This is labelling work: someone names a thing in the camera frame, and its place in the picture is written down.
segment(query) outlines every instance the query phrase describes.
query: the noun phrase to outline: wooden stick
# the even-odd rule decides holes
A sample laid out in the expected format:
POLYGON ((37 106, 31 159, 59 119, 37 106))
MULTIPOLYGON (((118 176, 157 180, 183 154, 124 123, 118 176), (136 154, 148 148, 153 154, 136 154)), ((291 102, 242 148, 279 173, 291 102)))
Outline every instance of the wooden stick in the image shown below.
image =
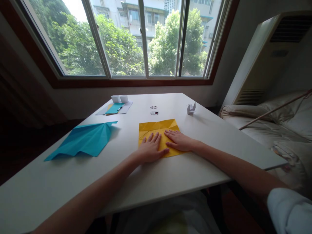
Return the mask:
POLYGON ((284 107, 284 106, 287 106, 288 104, 290 104, 290 103, 292 103, 292 102, 294 102, 294 101, 296 101, 296 100, 298 100, 298 99, 300 99, 300 98, 302 98, 302 97, 304 97, 304 96, 307 97, 311 92, 312 92, 312 89, 310 89, 309 91, 307 91, 305 94, 302 94, 302 95, 300 95, 300 96, 298 96, 298 97, 296 97, 296 98, 294 98, 294 99, 292 99, 292 100, 286 102, 285 104, 283 104, 283 105, 281 105, 281 106, 279 106, 279 107, 277 107, 277 108, 275 108, 275 109, 273 109, 273 110, 271 110, 271 111, 269 111, 269 112, 267 112, 267 113, 265 113, 265 114, 259 116, 258 118, 256 118, 256 119, 250 121, 250 122, 247 123, 246 125, 242 126, 239 130, 243 130, 243 129, 246 128, 248 125, 251 125, 252 123, 256 122, 257 120, 259 120, 259 119, 261 119, 261 118, 263 118, 263 117, 265 117, 265 116, 267 116, 267 115, 269 115, 269 114, 271 114, 271 113, 273 113, 273 112, 275 112, 275 111, 281 109, 281 108, 284 107))

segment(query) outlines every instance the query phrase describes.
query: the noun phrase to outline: white paper crane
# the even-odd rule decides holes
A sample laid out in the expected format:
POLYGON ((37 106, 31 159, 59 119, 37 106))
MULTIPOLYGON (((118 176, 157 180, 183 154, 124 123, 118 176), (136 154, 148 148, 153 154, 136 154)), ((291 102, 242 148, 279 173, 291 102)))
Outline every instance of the white paper crane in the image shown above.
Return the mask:
POLYGON ((192 104, 188 104, 188 114, 193 115, 194 113, 196 113, 195 108, 196 108, 196 102, 194 103, 194 106, 192 106, 192 104))

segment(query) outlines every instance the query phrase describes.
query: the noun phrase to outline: round sticker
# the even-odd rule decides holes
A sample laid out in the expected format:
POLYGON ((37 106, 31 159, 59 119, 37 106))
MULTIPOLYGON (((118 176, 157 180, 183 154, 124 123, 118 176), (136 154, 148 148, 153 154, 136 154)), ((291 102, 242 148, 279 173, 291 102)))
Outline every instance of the round sticker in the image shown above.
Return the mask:
POLYGON ((151 114, 151 115, 158 115, 158 114, 159 114, 159 111, 152 111, 150 114, 151 114))

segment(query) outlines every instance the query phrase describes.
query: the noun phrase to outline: sky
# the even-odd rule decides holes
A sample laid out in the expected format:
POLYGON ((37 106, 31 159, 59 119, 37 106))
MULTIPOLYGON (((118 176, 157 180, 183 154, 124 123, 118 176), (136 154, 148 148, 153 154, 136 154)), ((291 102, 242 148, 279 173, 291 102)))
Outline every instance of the sky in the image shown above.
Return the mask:
POLYGON ((87 21, 87 16, 85 15, 85 9, 82 5, 81 0, 62 0, 71 14, 76 17, 78 21, 87 21))

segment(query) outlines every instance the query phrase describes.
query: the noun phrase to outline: air conditioner vent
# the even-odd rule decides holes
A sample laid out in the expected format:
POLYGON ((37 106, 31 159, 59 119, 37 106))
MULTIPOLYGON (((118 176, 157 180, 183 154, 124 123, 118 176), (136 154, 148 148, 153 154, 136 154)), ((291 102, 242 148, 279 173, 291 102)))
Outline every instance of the air conditioner vent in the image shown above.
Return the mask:
POLYGON ((235 104, 256 106, 260 103, 263 94, 264 91, 260 90, 243 90, 235 104))
POLYGON ((277 26, 270 42, 299 43, 312 24, 312 16, 285 16, 277 26))

